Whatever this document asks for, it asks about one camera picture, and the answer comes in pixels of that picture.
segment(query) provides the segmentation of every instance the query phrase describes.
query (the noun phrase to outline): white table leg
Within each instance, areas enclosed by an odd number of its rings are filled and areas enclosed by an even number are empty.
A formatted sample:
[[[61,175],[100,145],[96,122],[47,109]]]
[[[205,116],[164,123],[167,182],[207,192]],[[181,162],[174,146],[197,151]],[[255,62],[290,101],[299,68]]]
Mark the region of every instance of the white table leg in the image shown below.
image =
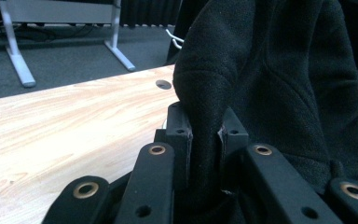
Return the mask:
[[[2,13],[2,19],[5,25],[5,30],[7,33],[7,53],[10,57],[11,62],[16,69],[17,75],[20,78],[22,86],[24,87],[34,87],[36,82],[34,77],[31,74],[30,69],[28,68],[24,58],[20,53],[19,47],[17,45],[16,36],[14,35],[13,23],[10,18],[10,14],[7,10],[7,1],[0,1],[0,9]]]
[[[120,9],[121,0],[116,0],[113,4],[113,15],[112,15],[112,38],[106,40],[104,44],[112,51],[112,53],[121,61],[121,63],[129,70],[130,72],[135,71],[135,66],[127,59],[126,56],[117,48],[117,39],[118,39],[118,28],[120,22]]]

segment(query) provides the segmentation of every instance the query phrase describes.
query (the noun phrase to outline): brass grommet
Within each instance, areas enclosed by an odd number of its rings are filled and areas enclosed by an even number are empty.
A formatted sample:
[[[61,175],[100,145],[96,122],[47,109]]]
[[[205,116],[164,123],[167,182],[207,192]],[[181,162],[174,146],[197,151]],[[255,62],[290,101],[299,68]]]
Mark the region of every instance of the brass grommet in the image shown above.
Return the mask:
[[[348,196],[358,200],[358,185],[352,184],[350,182],[342,182],[340,184],[342,191]]]
[[[256,146],[255,152],[263,156],[269,156],[272,154],[272,150],[264,146]]]
[[[87,199],[98,191],[98,184],[95,182],[84,182],[78,184],[74,189],[74,197],[77,199]]]
[[[152,154],[152,155],[161,155],[162,153],[165,152],[165,147],[162,147],[162,146],[153,146],[151,148],[149,148],[149,153]]]

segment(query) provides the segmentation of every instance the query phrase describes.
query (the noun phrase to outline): black cable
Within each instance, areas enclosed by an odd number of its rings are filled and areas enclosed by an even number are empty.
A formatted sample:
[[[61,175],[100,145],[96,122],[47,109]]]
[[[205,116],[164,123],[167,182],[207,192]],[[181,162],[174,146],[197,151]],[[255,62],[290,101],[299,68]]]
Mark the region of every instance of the black cable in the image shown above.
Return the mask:
[[[2,30],[2,26],[3,26],[3,24],[0,23],[0,36],[5,36],[6,32]],[[87,26],[90,27],[90,29],[85,34],[81,35],[81,33],[85,30],[85,28]],[[94,30],[94,28],[95,28],[95,24],[92,24],[92,25],[85,24],[83,27],[81,27],[80,29],[77,29],[70,35],[61,35],[61,34],[57,34],[57,32],[54,32],[54,31],[51,31],[51,30],[48,30],[45,28],[40,29],[38,27],[28,26],[27,23],[23,23],[22,25],[20,25],[19,27],[16,28],[15,35],[18,39],[26,39],[26,40],[31,40],[34,42],[52,42],[52,41],[58,40],[58,39],[84,37],[84,36],[89,35]],[[41,34],[41,35],[43,35],[43,37],[35,38],[34,35],[30,36],[31,33]]]

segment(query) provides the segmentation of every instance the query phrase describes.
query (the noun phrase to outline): black curtain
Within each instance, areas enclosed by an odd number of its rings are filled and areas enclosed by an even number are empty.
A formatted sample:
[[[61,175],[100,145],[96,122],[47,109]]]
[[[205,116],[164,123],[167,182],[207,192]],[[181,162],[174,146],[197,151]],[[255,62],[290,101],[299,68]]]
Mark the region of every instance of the black curtain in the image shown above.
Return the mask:
[[[64,0],[90,2],[91,0]],[[113,0],[92,0],[94,3],[112,4]],[[122,0],[120,25],[175,25],[182,0]]]
[[[123,0],[120,25],[175,25],[182,0]]]

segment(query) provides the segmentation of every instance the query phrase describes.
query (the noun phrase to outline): wooden table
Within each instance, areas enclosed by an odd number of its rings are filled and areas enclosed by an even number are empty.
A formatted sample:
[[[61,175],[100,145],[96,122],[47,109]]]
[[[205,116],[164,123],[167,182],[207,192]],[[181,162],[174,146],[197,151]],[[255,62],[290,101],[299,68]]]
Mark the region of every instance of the wooden table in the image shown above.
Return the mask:
[[[0,99],[0,223],[40,223],[84,175],[112,182],[177,101],[173,66]]]

